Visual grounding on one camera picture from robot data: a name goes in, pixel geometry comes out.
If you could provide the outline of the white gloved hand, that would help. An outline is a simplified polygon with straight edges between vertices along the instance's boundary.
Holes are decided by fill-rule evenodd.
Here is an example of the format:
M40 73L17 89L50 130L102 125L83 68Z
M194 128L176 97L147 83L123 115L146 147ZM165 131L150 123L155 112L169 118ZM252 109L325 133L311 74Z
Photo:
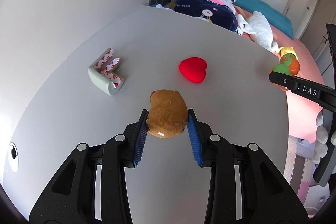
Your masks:
M335 130L331 129L334 114L326 109L322 109L316 118L315 148L313 152L313 162L319 164L328 152L328 144L335 147Z

